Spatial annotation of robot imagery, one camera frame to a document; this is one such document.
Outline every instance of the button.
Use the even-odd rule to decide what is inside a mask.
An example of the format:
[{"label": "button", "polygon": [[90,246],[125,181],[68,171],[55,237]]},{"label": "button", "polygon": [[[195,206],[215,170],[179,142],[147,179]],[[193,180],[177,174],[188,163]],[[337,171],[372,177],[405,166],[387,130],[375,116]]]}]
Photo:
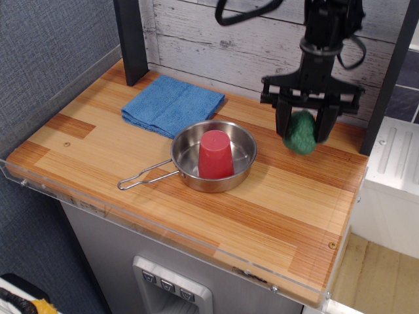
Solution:
[{"label": "button", "polygon": [[183,290],[182,288],[181,288],[181,297],[190,302],[195,302],[194,294],[190,293],[189,291]]},{"label": "button", "polygon": [[173,285],[173,283],[169,283],[168,281],[163,280],[163,279],[161,279],[160,281],[162,283],[162,288],[164,290],[167,290],[171,293],[175,293],[175,286]]},{"label": "button", "polygon": [[143,278],[149,283],[156,283],[156,277],[151,273],[147,273],[145,270],[143,270]]}]

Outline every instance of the wooden floor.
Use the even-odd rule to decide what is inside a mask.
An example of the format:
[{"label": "wooden floor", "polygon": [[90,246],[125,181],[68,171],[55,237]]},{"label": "wooden floor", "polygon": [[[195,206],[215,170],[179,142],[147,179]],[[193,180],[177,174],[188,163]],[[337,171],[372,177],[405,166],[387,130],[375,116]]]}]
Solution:
[{"label": "wooden floor", "polygon": [[364,314],[417,314],[419,260],[351,234],[332,299]]}]

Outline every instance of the black cable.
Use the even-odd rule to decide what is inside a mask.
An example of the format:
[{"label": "black cable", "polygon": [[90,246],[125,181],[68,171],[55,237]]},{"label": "black cable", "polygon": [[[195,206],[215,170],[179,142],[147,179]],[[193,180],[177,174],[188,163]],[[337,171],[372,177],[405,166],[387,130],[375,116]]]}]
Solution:
[{"label": "black cable", "polygon": [[223,18],[223,11],[227,3],[227,0],[219,0],[217,4],[217,8],[215,9],[215,19],[217,20],[218,24],[222,26],[228,26],[228,25],[240,23],[250,18],[254,18],[256,16],[260,16],[262,14],[275,10],[281,5],[282,1],[283,0],[272,0],[267,5],[261,8],[258,8],[256,10],[241,13],[235,16],[230,16],[228,18]]},{"label": "black cable", "polygon": [[4,288],[0,288],[0,299],[12,304],[16,309],[21,311],[22,314],[38,314],[37,308],[32,302],[27,301]]},{"label": "black cable", "polygon": [[340,54],[338,54],[338,60],[339,63],[341,64],[341,66],[343,66],[343,68],[345,70],[352,70],[355,69],[356,67],[359,67],[361,65],[361,63],[364,62],[365,56],[367,55],[367,47],[364,45],[364,43],[361,41],[361,39],[359,39],[358,37],[356,37],[355,35],[352,35],[350,37],[350,39],[356,44],[358,45],[358,47],[360,47],[360,49],[362,50],[362,58],[360,60],[358,60],[357,62],[355,62],[352,65],[344,65],[342,57],[340,56]]}]

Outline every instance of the control panel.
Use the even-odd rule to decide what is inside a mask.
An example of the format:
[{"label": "control panel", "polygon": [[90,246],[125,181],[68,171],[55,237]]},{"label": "control panel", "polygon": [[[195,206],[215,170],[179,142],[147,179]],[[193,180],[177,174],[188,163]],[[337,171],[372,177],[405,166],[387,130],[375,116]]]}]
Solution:
[{"label": "control panel", "polygon": [[213,313],[212,293],[205,286],[140,256],[133,267],[147,314],[165,313],[173,306],[178,313]]}]

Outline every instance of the white appliance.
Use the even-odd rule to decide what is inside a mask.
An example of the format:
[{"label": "white appliance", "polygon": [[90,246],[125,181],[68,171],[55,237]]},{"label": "white appliance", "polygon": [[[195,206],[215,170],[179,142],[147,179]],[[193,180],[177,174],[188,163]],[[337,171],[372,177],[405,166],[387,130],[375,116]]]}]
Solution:
[{"label": "white appliance", "polygon": [[419,258],[419,125],[385,117],[367,165],[352,233]]}]

